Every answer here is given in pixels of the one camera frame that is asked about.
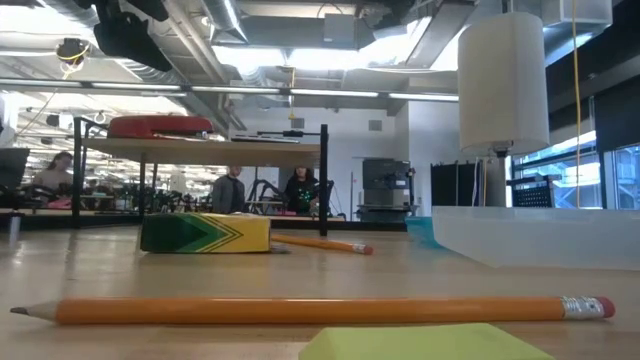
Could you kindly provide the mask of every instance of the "person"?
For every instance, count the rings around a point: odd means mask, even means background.
[[[211,211],[216,214],[232,214],[244,209],[244,184],[238,180],[240,166],[229,166],[227,175],[213,183]]]
[[[33,184],[47,187],[55,192],[60,190],[61,185],[70,188],[73,184],[73,176],[67,172],[67,169],[71,167],[72,160],[73,156],[66,151],[57,153],[47,169],[36,174]]]
[[[318,191],[315,189],[317,183],[318,180],[313,177],[313,170],[297,167],[284,191],[289,198],[287,210],[298,215],[310,213],[311,207],[318,201]]]

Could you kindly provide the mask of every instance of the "dark hair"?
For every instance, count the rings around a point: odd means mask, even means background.
[[[56,154],[56,156],[53,157],[53,160],[51,160],[51,163],[49,164],[49,166],[47,166],[47,170],[53,170],[56,168],[56,161],[62,159],[62,158],[69,158],[69,160],[73,160],[73,156],[71,154],[69,154],[66,151],[61,151],[59,153]]]

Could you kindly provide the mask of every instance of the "plastic container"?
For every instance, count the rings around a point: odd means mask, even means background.
[[[404,220],[407,224],[407,232],[411,240],[421,246],[431,249],[442,249],[433,232],[433,219],[431,217],[407,216]]]
[[[640,270],[640,212],[434,207],[438,243],[484,264]]]

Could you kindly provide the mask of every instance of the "pink eraser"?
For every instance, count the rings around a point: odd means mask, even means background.
[[[604,296],[596,296],[596,300],[602,304],[602,308],[604,309],[604,318],[608,319],[616,314],[616,306],[613,305],[613,301],[609,300]]]

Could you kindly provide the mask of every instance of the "teal object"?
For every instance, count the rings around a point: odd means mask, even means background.
[[[436,241],[433,219],[430,216],[408,216],[404,222],[407,224],[411,240],[430,249],[444,249],[444,246]]]

